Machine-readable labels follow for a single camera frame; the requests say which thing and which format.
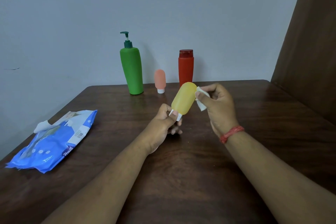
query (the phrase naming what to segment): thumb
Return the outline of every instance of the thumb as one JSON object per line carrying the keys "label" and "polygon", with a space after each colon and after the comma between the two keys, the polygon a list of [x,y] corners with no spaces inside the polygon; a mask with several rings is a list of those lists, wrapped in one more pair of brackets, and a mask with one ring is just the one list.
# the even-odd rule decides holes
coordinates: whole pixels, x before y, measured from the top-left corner
{"label": "thumb", "polygon": [[176,122],[177,120],[177,116],[179,115],[179,112],[174,110],[169,116],[168,118],[165,120],[166,121],[166,125],[168,128],[170,128],[171,126],[174,125],[174,123]]}
{"label": "thumb", "polygon": [[209,98],[207,95],[205,95],[204,93],[202,93],[200,91],[196,91],[195,96],[207,108],[209,108],[211,106],[213,100],[211,98]]}

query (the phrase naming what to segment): hand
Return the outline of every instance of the hand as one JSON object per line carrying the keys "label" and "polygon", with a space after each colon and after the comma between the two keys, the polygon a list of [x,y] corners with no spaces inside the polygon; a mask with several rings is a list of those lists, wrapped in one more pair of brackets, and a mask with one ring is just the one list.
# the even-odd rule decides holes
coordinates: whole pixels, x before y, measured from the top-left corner
{"label": "hand", "polygon": [[227,133],[232,127],[239,126],[233,98],[221,84],[216,83],[201,89],[208,92],[210,98],[199,91],[195,96],[208,108],[211,127],[218,137]]}
{"label": "hand", "polygon": [[149,153],[153,153],[163,143],[167,134],[182,134],[182,130],[179,129],[179,126],[182,125],[182,119],[176,122],[179,113],[174,110],[168,116],[167,112],[170,111],[171,107],[169,105],[162,104],[157,115],[139,135],[146,147],[149,148]]}

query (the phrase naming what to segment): red bottle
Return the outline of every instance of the red bottle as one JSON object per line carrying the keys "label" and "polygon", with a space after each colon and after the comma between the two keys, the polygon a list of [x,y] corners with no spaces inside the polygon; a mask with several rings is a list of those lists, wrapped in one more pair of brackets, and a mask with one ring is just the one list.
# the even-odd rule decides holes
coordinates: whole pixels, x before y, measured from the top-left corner
{"label": "red bottle", "polygon": [[178,78],[180,80],[180,87],[185,82],[193,81],[194,73],[194,51],[180,50],[178,58]]}

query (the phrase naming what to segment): dark green pump cap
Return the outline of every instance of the dark green pump cap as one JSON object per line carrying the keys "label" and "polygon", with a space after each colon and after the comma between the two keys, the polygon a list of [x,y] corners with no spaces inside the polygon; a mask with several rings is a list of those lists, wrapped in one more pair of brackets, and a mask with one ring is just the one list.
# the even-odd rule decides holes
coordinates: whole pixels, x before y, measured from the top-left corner
{"label": "dark green pump cap", "polygon": [[130,40],[128,40],[128,32],[123,31],[123,32],[120,32],[120,34],[125,34],[125,36],[126,36],[126,41],[124,42],[125,48],[132,48],[133,47],[132,42]]}

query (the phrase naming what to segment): plastic bottle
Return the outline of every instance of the plastic bottle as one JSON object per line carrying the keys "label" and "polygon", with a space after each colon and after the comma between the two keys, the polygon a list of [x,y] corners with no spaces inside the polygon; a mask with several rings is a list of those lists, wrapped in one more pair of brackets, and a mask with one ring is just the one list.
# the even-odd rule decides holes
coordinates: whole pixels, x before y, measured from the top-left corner
{"label": "plastic bottle", "polygon": [[178,111],[178,117],[176,121],[179,121],[182,115],[185,115],[189,111],[190,107],[196,99],[196,89],[197,86],[194,83],[186,82],[178,90],[178,93],[171,103],[172,110],[170,112],[172,113],[174,110]]}
{"label": "plastic bottle", "polygon": [[130,94],[138,95],[144,91],[140,52],[139,49],[133,47],[132,42],[128,40],[127,31],[120,32],[120,34],[126,35],[126,41],[124,42],[125,47],[120,50],[120,58],[128,90]]}
{"label": "plastic bottle", "polygon": [[193,81],[194,73],[194,51],[193,50],[180,50],[178,58],[178,77],[180,87],[185,82]]}
{"label": "plastic bottle", "polygon": [[157,92],[162,94],[165,93],[165,87],[166,87],[166,74],[165,71],[162,69],[158,69],[154,73],[154,82],[155,82],[155,88],[157,88]]}

